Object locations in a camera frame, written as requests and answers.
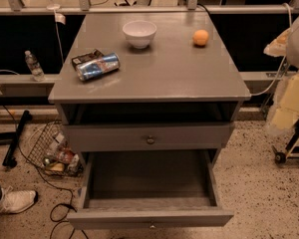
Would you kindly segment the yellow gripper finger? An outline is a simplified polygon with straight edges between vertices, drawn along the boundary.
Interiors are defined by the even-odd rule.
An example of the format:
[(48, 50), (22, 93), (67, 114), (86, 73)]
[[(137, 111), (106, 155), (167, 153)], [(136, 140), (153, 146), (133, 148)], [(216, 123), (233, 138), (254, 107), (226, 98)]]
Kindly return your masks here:
[(268, 44), (263, 53), (271, 57), (284, 57), (286, 55), (287, 40), (290, 29), (286, 29), (278, 35), (270, 44)]
[(266, 131), (274, 136), (291, 131), (299, 120), (299, 72), (278, 83), (266, 119)]

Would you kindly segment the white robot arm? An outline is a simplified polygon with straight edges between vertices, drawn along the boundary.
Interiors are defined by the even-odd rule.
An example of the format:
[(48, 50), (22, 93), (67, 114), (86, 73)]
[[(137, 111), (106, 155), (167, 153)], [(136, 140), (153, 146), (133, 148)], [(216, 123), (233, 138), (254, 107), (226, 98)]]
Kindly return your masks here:
[(291, 130), (299, 120), (299, 16), (265, 47), (264, 53), (272, 57), (283, 56), (290, 66), (297, 69), (295, 75), (284, 76), (277, 84), (267, 116), (267, 131), (279, 135)]

